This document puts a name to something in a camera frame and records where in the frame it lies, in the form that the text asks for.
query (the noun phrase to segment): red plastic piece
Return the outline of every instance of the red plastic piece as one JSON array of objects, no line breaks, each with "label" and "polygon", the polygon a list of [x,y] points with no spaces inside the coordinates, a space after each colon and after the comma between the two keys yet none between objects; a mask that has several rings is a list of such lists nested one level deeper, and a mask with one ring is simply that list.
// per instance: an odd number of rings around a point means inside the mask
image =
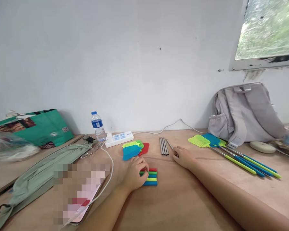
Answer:
[{"label": "red plastic piece", "polygon": [[157,168],[149,168],[149,172],[157,172]]},{"label": "red plastic piece", "polygon": [[142,154],[146,154],[149,151],[149,143],[143,143],[144,147],[142,148],[141,152],[139,153],[139,156],[141,156]]}]

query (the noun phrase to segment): white cable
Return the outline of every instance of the white cable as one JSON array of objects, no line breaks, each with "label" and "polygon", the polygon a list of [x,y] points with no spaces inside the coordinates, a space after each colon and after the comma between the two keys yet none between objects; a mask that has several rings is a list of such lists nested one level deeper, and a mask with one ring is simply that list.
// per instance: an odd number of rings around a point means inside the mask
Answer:
[{"label": "white cable", "polygon": [[[182,123],[184,123],[184,121],[183,121],[182,119],[178,119],[176,122],[174,122],[173,124],[170,124],[170,125],[168,125],[168,126],[166,126],[166,127],[169,127],[169,126],[172,126],[172,125],[176,124],[179,120],[181,120]],[[207,132],[200,132],[200,131],[196,130],[195,128],[187,125],[186,123],[184,123],[184,124],[185,124],[186,126],[190,127],[191,129],[194,129],[196,132],[199,132],[199,133],[207,133]],[[161,134],[161,133],[165,130],[166,127],[164,127],[163,130],[161,130],[161,131],[158,132],[158,133],[152,133],[152,132],[146,132],[146,133],[151,133],[151,134],[154,134],[154,135]]]},{"label": "white cable", "polygon": [[114,167],[114,166],[113,166],[113,159],[111,158],[111,156],[109,155],[109,153],[108,153],[105,149],[103,149],[103,145],[104,145],[105,143],[106,143],[106,141],[102,144],[101,149],[108,154],[108,156],[109,156],[109,158],[111,159],[111,162],[112,162],[112,170],[111,170],[110,178],[109,178],[107,184],[105,185],[105,187],[103,188],[103,190],[101,191],[101,193],[100,193],[93,201],[91,201],[89,204],[87,204],[87,205],[86,205],[78,214],[76,214],[72,219],[69,219],[68,222],[66,222],[65,225],[63,225],[63,227],[66,226],[67,224],[69,224],[70,222],[72,222],[73,220],[75,220],[88,206],[90,206],[94,201],[96,201],[96,200],[100,197],[100,195],[102,195],[102,193],[104,192],[104,190],[105,190],[105,188],[107,187],[108,183],[110,182],[110,180],[111,180],[111,178],[112,178],[112,173],[113,173],[113,167]]}]

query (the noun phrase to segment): round white object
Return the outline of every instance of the round white object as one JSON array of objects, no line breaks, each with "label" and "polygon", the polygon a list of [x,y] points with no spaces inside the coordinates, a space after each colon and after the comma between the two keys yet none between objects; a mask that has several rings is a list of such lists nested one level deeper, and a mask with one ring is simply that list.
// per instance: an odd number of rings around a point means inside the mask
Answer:
[{"label": "round white object", "polygon": [[274,148],[273,146],[260,141],[250,142],[250,146],[253,149],[263,153],[274,153],[276,151],[276,148]]}]

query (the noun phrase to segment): water bottle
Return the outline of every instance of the water bottle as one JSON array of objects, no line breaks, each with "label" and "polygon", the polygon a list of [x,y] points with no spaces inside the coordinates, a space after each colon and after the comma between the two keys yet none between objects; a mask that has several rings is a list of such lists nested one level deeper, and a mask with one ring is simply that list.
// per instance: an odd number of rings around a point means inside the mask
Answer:
[{"label": "water bottle", "polygon": [[91,112],[91,123],[95,129],[96,138],[99,142],[105,141],[107,134],[103,128],[101,117],[96,112]]}]

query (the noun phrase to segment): window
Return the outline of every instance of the window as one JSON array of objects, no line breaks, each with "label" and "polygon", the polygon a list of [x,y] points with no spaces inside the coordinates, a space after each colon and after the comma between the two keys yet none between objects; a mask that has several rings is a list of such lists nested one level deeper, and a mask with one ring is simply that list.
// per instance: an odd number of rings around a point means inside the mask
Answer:
[{"label": "window", "polygon": [[289,66],[289,0],[243,0],[241,18],[229,70]]}]

